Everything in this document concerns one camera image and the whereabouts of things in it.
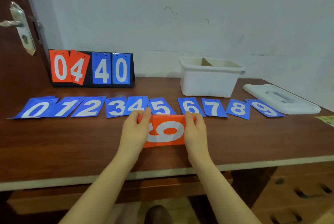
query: white number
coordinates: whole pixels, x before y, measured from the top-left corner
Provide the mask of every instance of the white number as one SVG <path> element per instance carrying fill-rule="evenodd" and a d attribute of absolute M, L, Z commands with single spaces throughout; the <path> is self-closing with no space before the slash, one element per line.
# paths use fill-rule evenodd
<path fill-rule="evenodd" d="M 115 107 L 116 109 L 121 109 L 120 112 L 109 112 L 111 115 L 117 116 L 117 115 L 123 115 L 124 110 L 125 110 L 125 102 L 123 100 L 115 100 L 115 101 L 111 101 L 108 105 L 115 105 L 117 104 L 117 106 Z"/>
<path fill-rule="evenodd" d="M 120 76 L 120 64 L 123 64 L 123 77 Z M 128 66 L 123 58 L 119 58 L 116 62 L 116 78 L 119 82 L 124 82 L 128 73 Z"/>
<path fill-rule="evenodd" d="M 75 82 L 79 82 L 80 78 L 82 78 L 81 70 L 82 65 L 84 64 L 84 59 L 79 59 L 71 68 L 71 75 L 75 76 Z"/>
<path fill-rule="evenodd" d="M 231 108 L 231 111 L 237 115 L 244 115 L 246 112 L 244 110 L 246 106 L 241 103 L 233 103 L 233 107 Z"/>
<path fill-rule="evenodd" d="M 164 102 L 162 102 L 162 101 L 156 101 L 156 102 L 152 102 L 151 104 L 152 104 L 152 107 L 153 107 L 154 110 L 163 109 L 165 111 L 165 112 L 157 112 L 157 114 L 159 114 L 159 115 L 163 115 L 163 114 L 169 115 L 170 114 L 170 109 L 168 107 L 166 107 L 164 105 L 159 105 L 158 106 L 158 104 L 163 104 L 163 103 Z"/>
<path fill-rule="evenodd" d="M 190 112 L 189 108 L 193 108 L 194 112 L 198 113 L 199 110 L 197 109 L 197 107 L 192 106 L 192 105 L 188 105 L 188 104 L 195 104 L 193 101 L 187 100 L 183 102 L 183 108 L 185 109 L 186 112 Z"/>
<path fill-rule="evenodd" d="M 63 105 L 66 105 L 60 112 L 58 112 L 55 117 L 63 116 L 78 100 L 73 100 L 71 102 L 65 102 Z"/>
<path fill-rule="evenodd" d="M 34 111 L 37 107 L 41 106 L 41 105 L 43 107 L 38 112 L 36 112 L 35 115 L 30 116 L 30 113 L 32 111 Z M 48 102 L 41 102 L 41 103 L 35 104 L 34 106 L 32 106 L 28 110 L 26 110 L 22 114 L 21 118 L 34 118 L 34 117 L 40 116 L 43 112 L 45 112 L 45 110 L 49 107 L 49 105 L 50 104 Z"/>
<path fill-rule="evenodd" d="M 61 63 L 63 65 L 63 74 L 60 75 L 59 73 L 59 60 L 61 60 Z M 56 73 L 56 76 L 59 80 L 64 80 L 67 76 L 67 65 L 66 65 L 66 61 L 65 58 L 62 55 L 57 55 L 54 58 L 54 72 Z"/>
<path fill-rule="evenodd" d="M 168 128 L 175 128 L 176 133 L 173 133 L 171 135 L 165 134 L 164 131 Z M 157 126 L 158 135 L 150 135 L 150 131 L 152 130 L 153 130 L 153 125 L 152 123 L 150 123 L 148 125 L 148 132 L 149 132 L 147 136 L 148 142 L 171 142 L 177 140 L 183 135 L 184 126 L 176 121 L 166 121 Z"/>
<path fill-rule="evenodd" d="M 218 109 L 218 107 L 219 107 L 219 103 L 217 103 L 217 102 L 208 102 L 208 101 L 204 101 L 204 104 L 212 105 L 211 115 L 212 115 L 212 116 L 218 116 L 218 115 L 217 115 L 217 109 Z"/>
<path fill-rule="evenodd" d="M 269 108 L 264 104 L 261 104 L 259 102 L 252 102 L 252 105 L 261 111 L 265 111 L 264 113 L 267 115 L 277 116 L 277 113 L 273 109 Z"/>
<path fill-rule="evenodd" d="M 88 102 L 86 102 L 84 105 L 90 105 L 93 104 L 94 105 L 92 107 L 89 107 L 85 110 L 82 110 L 81 112 L 78 112 L 78 114 L 76 114 L 76 116 L 94 116 L 97 112 L 90 112 L 91 110 L 98 108 L 99 105 L 101 104 L 100 100 L 90 100 Z"/>
<path fill-rule="evenodd" d="M 133 105 L 131 105 L 128 108 L 128 111 L 134 111 L 134 110 L 141 110 L 141 111 L 143 111 L 144 108 L 142 108 L 142 103 L 143 103 L 143 100 L 142 99 L 138 99 Z"/>
<path fill-rule="evenodd" d="M 103 82 L 106 83 L 106 81 L 109 79 L 109 74 L 106 72 L 106 59 L 102 59 L 100 61 L 100 64 L 95 70 L 94 75 L 95 75 L 95 78 L 102 78 Z"/>

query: blue number card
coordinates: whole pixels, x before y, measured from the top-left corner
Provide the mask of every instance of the blue number card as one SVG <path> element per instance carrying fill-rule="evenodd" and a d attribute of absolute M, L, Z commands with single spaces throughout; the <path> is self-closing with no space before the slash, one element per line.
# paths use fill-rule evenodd
<path fill-rule="evenodd" d="M 130 84 L 131 54 L 113 53 L 113 83 Z"/>
<path fill-rule="evenodd" d="M 226 109 L 227 114 L 231 114 L 249 120 L 251 105 L 239 100 L 231 99 Z"/>
<path fill-rule="evenodd" d="M 183 115 L 185 115 L 188 111 L 193 113 L 200 113 L 203 117 L 206 117 L 195 97 L 181 97 L 177 100 Z"/>
<path fill-rule="evenodd" d="M 205 115 L 228 118 L 219 99 L 202 98 Z"/>
<path fill-rule="evenodd" d="M 157 99 L 149 99 L 148 106 L 152 110 L 152 114 L 158 115 L 175 115 L 176 112 L 170 107 L 163 97 Z"/>
<path fill-rule="evenodd" d="M 84 96 L 66 96 L 48 109 L 46 117 L 65 118 L 81 104 L 84 98 Z"/>
<path fill-rule="evenodd" d="M 111 84 L 110 53 L 92 53 L 93 83 Z"/>
<path fill-rule="evenodd" d="M 126 97 L 113 97 L 106 99 L 106 117 L 119 117 L 124 115 Z"/>
<path fill-rule="evenodd" d="M 130 115 L 134 110 L 144 111 L 147 107 L 147 96 L 130 96 L 125 106 L 124 115 Z"/>
<path fill-rule="evenodd" d="M 27 104 L 24 106 L 13 119 L 31 119 L 44 117 L 48 113 L 48 109 L 52 107 L 58 98 L 49 97 L 37 97 L 29 99 Z"/>
<path fill-rule="evenodd" d="M 93 117 L 97 116 L 100 112 L 105 96 L 87 96 L 71 115 L 71 117 Z"/>
<path fill-rule="evenodd" d="M 273 109 L 269 105 L 263 103 L 259 99 L 245 99 L 245 101 L 248 104 L 250 104 L 251 106 L 253 106 L 256 110 L 261 112 L 264 116 L 267 116 L 267 117 L 285 117 L 284 114 L 276 111 L 275 109 Z"/>

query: hand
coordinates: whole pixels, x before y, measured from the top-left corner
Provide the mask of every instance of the hand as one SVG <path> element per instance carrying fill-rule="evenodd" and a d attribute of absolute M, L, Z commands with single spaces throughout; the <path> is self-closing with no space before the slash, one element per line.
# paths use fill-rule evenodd
<path fill-rule="evenodd" d="M 137 124 L 139 115 L 143 115 L 142 120 Z M 128 156 L 134 162 L 143 149 L 147 136 L 148 125 L 151 118 L 151 109 L 147 107 L 145 111 L 134 110 L 129 117 L 124 121 L 120 146 L 117 153 L 121 156 Z"/>
<path fill-rule="evenodd" d="M 206 138 L 206 125 L 200 113 L 185 114 L 186 128 L 184 129 L 184 141 L 188 151 L 188 158 L 191 165 L 195 162 L 210 161 L 208 143 Z"/>

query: drawer handle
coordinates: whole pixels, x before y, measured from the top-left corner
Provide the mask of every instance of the drawer handle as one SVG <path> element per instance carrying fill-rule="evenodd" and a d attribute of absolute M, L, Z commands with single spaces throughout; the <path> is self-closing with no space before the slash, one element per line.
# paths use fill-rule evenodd
<path fill-rule="evenodd" d="M 331 194 L 333 193 L 333 191 L 328 188 L 326 185 L 324 184 L 319 184 L 319 186 L 321 187 L 321 189 L 323 189 L 323 191 L 327 194 Z M 298 197 L 302 198 L 302 199 L 311 199 L 311 198 L 319 198 L 319 197 L 325 197 L 326 194 L 313 194 L 313 195 L 306 195 L 304 192 L 302 192 L 300 190 L 300 188 L 296 187 L 294 188 L 295 193 L 298 195 Z"/>
<path fill-rule="evenodd" d="M 295 216 L 296 220 L 295 221 L 288 221 L 285 223 L 280 223 L 274 215 L 270 216 L 271 221 L 273 222 L 273 224 L 293 224 L 293 223 L 300 223 L 303 221 L 303 218 L 298 214 L 298 213 L 292 213 L 293 216 Z"/>

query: person's left hand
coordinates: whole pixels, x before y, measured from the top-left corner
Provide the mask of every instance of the person's left hand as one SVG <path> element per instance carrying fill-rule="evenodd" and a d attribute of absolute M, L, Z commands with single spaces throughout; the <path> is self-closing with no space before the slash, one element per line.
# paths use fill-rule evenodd
<path fill-rule="evenodd" d="M 143 115 L 142 120 L 137 124 L 139 115 Z M 145 111 L 134 110 L 124 121 L 120 146 L 117 153 L 127 155 L 135 162 L 143 149 L 147 136 L 148 125 L 151 118 L 151 109 L 147 107 Z"/>

